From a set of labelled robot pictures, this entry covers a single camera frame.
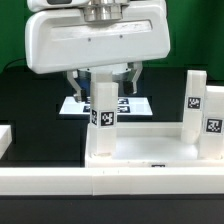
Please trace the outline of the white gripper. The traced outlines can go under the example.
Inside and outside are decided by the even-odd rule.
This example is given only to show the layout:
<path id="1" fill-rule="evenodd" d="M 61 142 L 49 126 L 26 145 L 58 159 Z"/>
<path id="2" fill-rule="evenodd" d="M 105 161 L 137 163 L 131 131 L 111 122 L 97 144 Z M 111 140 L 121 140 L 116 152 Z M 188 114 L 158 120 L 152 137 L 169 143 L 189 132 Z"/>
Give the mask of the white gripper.
<path id="1" fill-rule="evenodd" d="M 137 93 L 141 61 L 165 58 L 170 36 L 165 0 L 27 0 L 28 67 L 38 74 L 66 72 L 77 103 L 87 101 L 77 69 L 128 64 L 127 95 Z"/>

